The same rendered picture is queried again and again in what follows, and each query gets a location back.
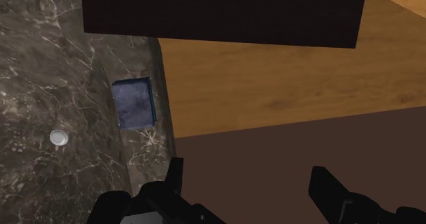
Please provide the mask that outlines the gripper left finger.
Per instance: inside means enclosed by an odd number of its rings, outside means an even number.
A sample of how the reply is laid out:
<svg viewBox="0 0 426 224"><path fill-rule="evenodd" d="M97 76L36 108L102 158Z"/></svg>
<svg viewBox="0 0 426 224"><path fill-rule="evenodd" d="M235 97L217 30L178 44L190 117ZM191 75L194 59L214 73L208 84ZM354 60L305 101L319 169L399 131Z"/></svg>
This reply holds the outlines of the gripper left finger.
<svg viewBox="0 0 426 224"><path fill-rule="evenodd" d="M181 197L184 159L173 157L163 181L145 183L132 197L107 191L97 198L87 224L226 224L201 204Z"/></svg>

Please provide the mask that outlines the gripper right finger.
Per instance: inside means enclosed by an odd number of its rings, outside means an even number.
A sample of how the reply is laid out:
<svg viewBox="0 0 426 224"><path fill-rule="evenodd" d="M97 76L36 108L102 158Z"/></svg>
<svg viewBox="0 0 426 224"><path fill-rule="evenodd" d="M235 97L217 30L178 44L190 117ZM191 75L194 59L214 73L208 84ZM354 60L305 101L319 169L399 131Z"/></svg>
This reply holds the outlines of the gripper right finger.
<svg viewBox="0 0 426 224"><path fill-rule="evenodd" d="M369 197L348 191L325 167L312 168L309 197L328 224L426 224L426 212L406 206L389 212Z"/></svg>

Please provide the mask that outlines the blue folded cloth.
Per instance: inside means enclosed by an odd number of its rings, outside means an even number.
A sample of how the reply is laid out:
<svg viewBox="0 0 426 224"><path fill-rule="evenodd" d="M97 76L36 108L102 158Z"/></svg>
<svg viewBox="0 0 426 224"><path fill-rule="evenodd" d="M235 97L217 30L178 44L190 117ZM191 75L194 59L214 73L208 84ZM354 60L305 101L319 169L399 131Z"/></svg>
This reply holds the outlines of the blue folded cloth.
<svg viewBox="0 0 426 224"><path fill-rule="evenodd" d="M154 127L156 110L149 77L115 81L112 94L122 130Z"/></svg>

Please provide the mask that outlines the small white round cap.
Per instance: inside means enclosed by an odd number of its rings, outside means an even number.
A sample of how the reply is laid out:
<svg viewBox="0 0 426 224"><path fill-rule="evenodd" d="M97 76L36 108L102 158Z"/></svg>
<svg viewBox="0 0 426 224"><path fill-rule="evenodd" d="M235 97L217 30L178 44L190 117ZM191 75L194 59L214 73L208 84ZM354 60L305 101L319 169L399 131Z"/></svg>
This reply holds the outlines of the small white round cap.
<svg viewBox="0 0 426 224"><path fill-rule="evenodd" d="M69 136L62 130L53 130L49 135L49 139L52 144L63 146L68 143Z"/></svg>

